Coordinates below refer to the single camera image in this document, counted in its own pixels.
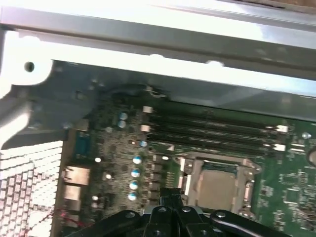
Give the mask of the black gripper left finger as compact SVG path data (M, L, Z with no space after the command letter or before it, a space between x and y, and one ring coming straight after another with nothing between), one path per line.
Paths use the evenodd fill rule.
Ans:
M175 188L161 188L159 204L148 206L143 214L132 210L120 211L71 237L169 237L173 215L172 196Z

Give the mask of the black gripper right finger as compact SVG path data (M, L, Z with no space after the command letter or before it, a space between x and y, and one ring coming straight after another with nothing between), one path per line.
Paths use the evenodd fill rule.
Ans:
M185 206L180 188L172 189L172 206L186 237L277 237L279 232L225 210L202 218L193 207Z

